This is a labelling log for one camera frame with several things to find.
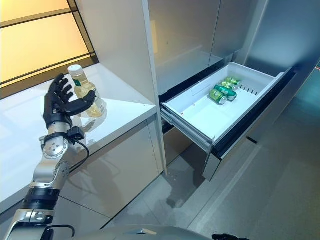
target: refrigerator drawer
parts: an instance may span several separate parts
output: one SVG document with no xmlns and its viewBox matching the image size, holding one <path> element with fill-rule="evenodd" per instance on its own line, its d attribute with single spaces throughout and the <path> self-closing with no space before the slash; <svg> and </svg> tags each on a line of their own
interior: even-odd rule
<svg viewBox="0 0 320 240">
<path fill-rule="evenodd" d="M 218 105 L 209 98 L 209 92 L 228 76 L 241 80 L 238 96 Z M 292 68 L 273 77 L 231 62 L 162 103 L 161 116 L 206 151 L 207 162 L 213 155 L 218 159 L 214 165 L 219 165 L 292 77 Z"/>
</svg>

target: bottle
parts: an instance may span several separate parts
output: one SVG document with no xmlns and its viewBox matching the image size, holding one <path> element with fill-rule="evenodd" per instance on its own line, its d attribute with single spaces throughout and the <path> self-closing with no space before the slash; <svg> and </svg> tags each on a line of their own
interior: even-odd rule
<svg viewBox="0 0 320 240">
<path fill-rule="evenodd" d="M 227 97 L 216 89 L 212 89 L 209 93 L 210 98 L 215 101 L 217 104 L 222 105 L 227 101 Z"/>
<path fill-rule="evenodd" d="M 219 92 L 223 93 L 226 96 L 226 99 L 230 102 L 236 99 L 238 94 L 235 91 L 230 90 L 229 88 L 226 88 L 225 86 L 222 86 L 220 84 L 217 84 L 214 86 L 214 89 L 218 90 Z"/>
<path fill-rule="evenodd" d="M 86 110 L 88 116 L 92 118 L 98 118 L 102 116 L 105 111 L 103 100 L 101 99 L 96 86 L 92 82 L 88 81 L 83 68 L 78 64 L 71 65 L 68 67 L 68 72 L 74 81 L 74 92 L 78 98 L 83 98 L 90 90 L 95 92 L 94 103 L 88 110 Z"/>
</svg>

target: metal panel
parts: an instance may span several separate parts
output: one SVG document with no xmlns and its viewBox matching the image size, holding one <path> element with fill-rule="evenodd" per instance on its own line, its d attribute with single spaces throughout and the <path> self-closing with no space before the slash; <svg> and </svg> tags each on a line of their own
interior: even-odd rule
<svg viewBox="0 0 320 240">
<path fill-rule="evenodd" d="M 208 155 L 205 160 L 205 166 L 202 173 L 205 179 L 207 179 L 208 181 L 212 180 L 221 161 L 222 161 L 221 159 L 217 158 L 215 155 L 208 152 Z"/>
<path fill-rule="evenodd" d="M 246 65 L 274 76 L 299 64 L 304 81 L 320 56 L 319 11 L 319 0 L 269 0 Z"/>
<path fill-rule="evenodd" d="M 148 0 L 159 94 L 209 65 L 220 0 Z"/>
<path fill-rule="evenodd" d="M 257 1 L 222 0 L 211 54 L 225 58 L 242 48 Z M 210 66 L 215 63 L 210 59 Z"/>
<path fill-rule="evenodd" d="M 193 142 L 176 127 L 163 135 L 166 164 L 170 164 Z"/>
</svg>

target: plastic bottle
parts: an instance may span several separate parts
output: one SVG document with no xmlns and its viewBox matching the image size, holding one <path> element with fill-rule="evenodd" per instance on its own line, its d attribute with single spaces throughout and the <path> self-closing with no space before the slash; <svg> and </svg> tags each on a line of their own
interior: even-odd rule
<svg viewBox="0 0 320 240">
<path fill-rule="evenodd" d="M 68 72 L 71 75 L 75 87 L 74 92 L 78 98 L 83 98 L 90 90 L 95 91 L 95 100 L 93 105 L 86 111 L 89 117 L 101 117 L 105 111 L 103 100 L 101 99 L 96 86 L 89 82 L 83 68 L 76 64 L 68 67 Z"/>
</svg>

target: soda can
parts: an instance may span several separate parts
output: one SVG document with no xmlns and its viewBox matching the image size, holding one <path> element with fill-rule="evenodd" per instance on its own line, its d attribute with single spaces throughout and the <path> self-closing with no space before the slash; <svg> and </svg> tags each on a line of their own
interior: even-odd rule
<svg viewBox="0 0 320 240">
<path fill-rule="evenodd" d="M 218 90 L 219 92 L 223 93 L 226 96 L 226 99 L 230 102 L 236 99 L 238 94 L 225 86 L 217 84 L 214 86 L 214 89 Z"/>
<path fill-rule="evenodd" d="M 216 89 L 212 89 L 209 93 L 209 96 L 213 101 L 220 105 L 225 104 L 227 101 L 227 97 Z"/>
<path fill-rule="evenodd" d="M 234 84 L 232 84 L 231 82 L 228 82 L 228 81 L 222 81 L 220 84 L 222 86 L 226 87 L 227 89 L 232 90 L 232 91 L 235 91 L 235 90 L 239 89 L 237 85 L 234 85 Z"/>
<path fill-rule="evenodd" d="M 239 85 L 241 82 L 239 79 L 235 78 L 234 76 L 228 76 L 224 79 L 224 81 L 229 82 L 236 86 Z"/>
</svg>

